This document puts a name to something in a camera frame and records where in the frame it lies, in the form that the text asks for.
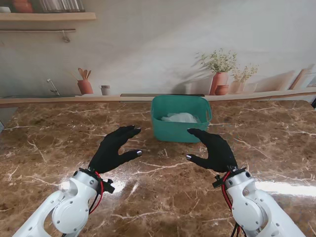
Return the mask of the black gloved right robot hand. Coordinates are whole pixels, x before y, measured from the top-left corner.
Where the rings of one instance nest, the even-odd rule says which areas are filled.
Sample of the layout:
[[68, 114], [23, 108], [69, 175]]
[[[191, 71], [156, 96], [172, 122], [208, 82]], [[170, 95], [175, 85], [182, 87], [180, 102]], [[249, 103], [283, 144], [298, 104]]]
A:
[[186, 155], [186, 159], [196, 165], [214, 170], [218, 173], [229, 171], [229, 167], [237, 167], [237, 161], [228, 142], [218, 134], [190, 128], [188, 132], [198, 138], [207, 148], [208, 157], [200, 158], [193, 154]]

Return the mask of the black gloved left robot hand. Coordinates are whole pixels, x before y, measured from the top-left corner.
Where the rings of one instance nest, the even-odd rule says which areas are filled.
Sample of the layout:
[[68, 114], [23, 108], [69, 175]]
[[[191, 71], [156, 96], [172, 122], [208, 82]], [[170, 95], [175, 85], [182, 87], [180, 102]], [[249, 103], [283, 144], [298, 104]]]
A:
[[140, 157], [143, 152], [138, 149], [119, 154], [119, 149], [140, 132], [140, 128], [129, 125], [120, 127], [106, 135], [88, 165], [89, 170], [103, 174]]

